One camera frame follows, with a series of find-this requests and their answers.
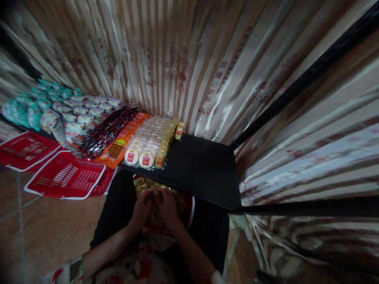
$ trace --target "table surface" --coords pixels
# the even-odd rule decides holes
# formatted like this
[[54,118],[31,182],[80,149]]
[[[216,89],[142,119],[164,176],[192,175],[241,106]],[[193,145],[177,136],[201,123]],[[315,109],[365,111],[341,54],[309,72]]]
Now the table surface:
[[184,134],[172,141],[164,169],[120,166],[224,208],[241,209],[236,160],[226,145]]

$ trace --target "red and white label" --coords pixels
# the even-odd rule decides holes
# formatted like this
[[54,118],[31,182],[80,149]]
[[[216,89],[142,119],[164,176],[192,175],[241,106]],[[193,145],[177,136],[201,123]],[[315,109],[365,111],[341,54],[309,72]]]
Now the red and white label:
[[134,153],[129,153],[127,161],[128,162],[133,162],[133,158],[134,158]]
[[143,157],[142,164],[144,166],[148,166],[149,165],[149,161],[150,161],[150,157]]

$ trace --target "person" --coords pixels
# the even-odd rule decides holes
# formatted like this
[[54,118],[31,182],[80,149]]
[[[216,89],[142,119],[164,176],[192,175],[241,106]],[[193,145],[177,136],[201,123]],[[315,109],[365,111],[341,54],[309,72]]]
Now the person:
[[154,252],[144,243],[142,228],[152,206],[150,192],[137,199],[133,173],[114,177],[90,250],[81,258],[52,271],[41,283],[225,283],[223,272],[229,217],[225,209],[195,198],[191,227],[179,220],[169,189],[158,188],[162,221],[175,245]]

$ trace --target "floor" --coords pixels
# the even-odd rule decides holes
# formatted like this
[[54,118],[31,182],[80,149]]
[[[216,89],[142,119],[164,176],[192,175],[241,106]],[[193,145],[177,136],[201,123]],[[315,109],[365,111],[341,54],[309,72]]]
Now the floor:
[[[30,194],[23,187],[31,177],[0,173],[1,283],[35,283],[86,252],[105,202],[105,197],[75,201]],[[257,269],[253,245],[231,222],[224,278],[253,283]]]

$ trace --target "shopping basket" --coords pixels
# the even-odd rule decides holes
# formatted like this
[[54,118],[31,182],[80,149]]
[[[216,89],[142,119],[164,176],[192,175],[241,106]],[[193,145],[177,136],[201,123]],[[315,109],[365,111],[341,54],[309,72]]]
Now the shopping basket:
[[60,145],[51,139],[29,131],[0,144],[0,163],[16,170],[37,171]]
[[114,173],[103,164],[77,159],[70,151],[59,151],[38,170],[24,190],[61,199],[83,200],[92,193],[95,196],[104,194]]

